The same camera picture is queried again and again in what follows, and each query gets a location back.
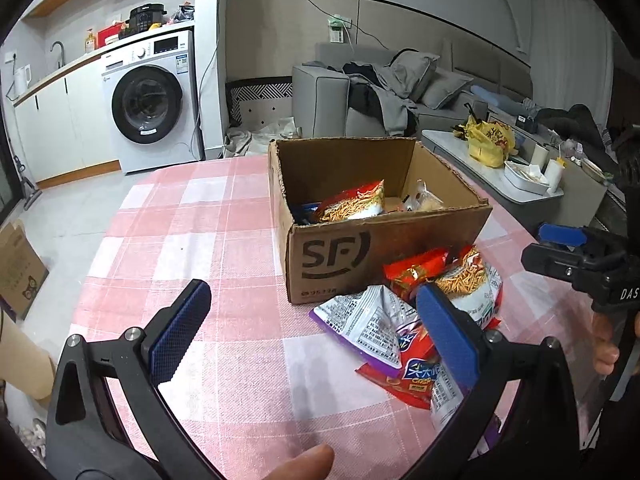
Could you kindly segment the person's right hand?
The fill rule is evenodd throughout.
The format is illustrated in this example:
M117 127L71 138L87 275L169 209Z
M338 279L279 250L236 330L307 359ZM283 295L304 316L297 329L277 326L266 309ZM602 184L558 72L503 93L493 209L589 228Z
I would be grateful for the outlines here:
M605 314L595 313L591 324L593 340L593 367L603 376L610 376L620 358L620 349L614 344L614 327Z

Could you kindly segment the person's left hand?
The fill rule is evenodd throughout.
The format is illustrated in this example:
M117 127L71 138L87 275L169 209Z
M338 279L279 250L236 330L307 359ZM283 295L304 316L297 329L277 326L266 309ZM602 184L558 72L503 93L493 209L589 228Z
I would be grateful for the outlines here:
M334 463L334 449L319 444L288 460L265 476L265 480L324 480Z

